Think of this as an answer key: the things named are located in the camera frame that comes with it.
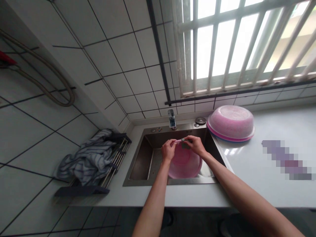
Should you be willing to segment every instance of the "coiled hose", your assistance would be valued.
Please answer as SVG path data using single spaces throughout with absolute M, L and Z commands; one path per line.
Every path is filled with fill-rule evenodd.
M 72 90 L 70 88 L 69 83 L 66 80 L 66 78 L 64 78 L 64 76 L 53 65 L 51 65 L 44 58 L 42 58 L 40 55 L 38 55 L 37 53 L 35 53 L 32 50 L 30 50 L 27 46 L 25 46 L 24 44 L 22 44 L 18 40 L 14 39 L 12 36 L 8 35 L 6 32 L 4 32 L 1 29 L 0 29 L 0 35 L 3 38 L 5 38 L 5 39 L 9 40 L 10 42 L 12 42 L 13 44 L 17 45 L 21 49 L 25 50 L 26 52 L 31 54 L 33 57 L 35 57 L 36 59 L 40 60 L 42 63 L 44 63 L 58 77 L 58 79 L 62 82 L 62 84 L 67 89 L 67 91 L 69 93 L 69 100 L 67 100 L 68 102 L 66 104 L 64 104 L 64 103 L 60 102 L 59 100 L 57 100 L 39 81 L 37 81 L 36 79 L 31 77 L 29 74 L 24 72 L 19 66 L 15 65 L 13 67 L 9 67 L 9 69 L 19 73 L 20 75 L 22 75 L 23 77 L 28 79 L 30 82 L 34 83 L 54 103 L 56 103 L 56 104 L 58 104 L 60 106 L 63 106 L 63 107 L 69 107 L 69 106 L 73 105 L 73 103 L 75 102 L 75 96 L 74 96 L 74 94 L 73 94 L 73 92 L 72 92 Z

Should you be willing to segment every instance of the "stainless steel sink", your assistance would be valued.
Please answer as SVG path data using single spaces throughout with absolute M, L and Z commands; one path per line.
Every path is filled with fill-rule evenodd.
M 172 131 L 168 126 L 161 128 L 147 128 L 143 131 L 123 186 L 153 185 L 162 161 L 162 145 L 168 139 L 181 139 L 187 135 L 200 137 L 206 151 L 211 153 L 215 159 L 231 170 L 225 154 L 218 145 L 217 139 L 210 134 L 205 125 L 195 127 L 193 123 L 181 124 L 178 125 L 176 131 Z M 217 180 L 214 177 L 213 172 L 204 161 L 201 171 L 194 178 L 172 179 L 168 177 L 168 185 L 216 182 Z

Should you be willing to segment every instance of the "chrome faucet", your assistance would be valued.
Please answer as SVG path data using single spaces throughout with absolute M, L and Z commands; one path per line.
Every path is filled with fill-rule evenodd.
M 169 117 L 169 127 L 172 130 L 177 130 L 173 109 L 168 110 L 168 117 Z

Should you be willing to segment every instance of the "white countertop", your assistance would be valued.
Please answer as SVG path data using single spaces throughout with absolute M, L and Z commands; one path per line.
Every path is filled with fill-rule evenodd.
M 218 140 L 234 173 L 275 207 L 316 207 L 315 180 L 289 180 L 271 156 L 263 154 L 262 140 L 284 140 L 290 153 L 297 153 L 304 166 L 316 173 L 316 107 L 265 110 L 253 113 L 255 135 L 246 143 Z M 194 122 L 177 121 L 178 124 Z M 123 187 L 127 171 L 144 128 L 166 126 L 156 123 L 135 126 L 132 144 L 113 177 L 107 196 L 79 197 L 72 205 L 84 206 L 143 206 L 151 186 Z M 168 185 L 166 207 L 231 207 L 220 184 Z

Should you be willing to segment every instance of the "metal drying rack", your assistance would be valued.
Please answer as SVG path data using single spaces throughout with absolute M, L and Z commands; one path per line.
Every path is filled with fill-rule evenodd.
M 68 187 L 61 187 L 56 193 L 57 197 L 77 197 L 77 196 L 90 196 L 93 194 L 108 194 L 110 190 L 108 186 L 113 176 L 118 172 L 122 161 L 126 155 L 126 152 L 132 143 L 126 133 L 113 134 L 107 138 L 118 144 L 112 151 L 112 155 L 115 153 L 112 162 L 109 164 L 110 170 L 107 175 L 102 178 L 98 185 L 81 186 L 80 181 L 74 178 Z

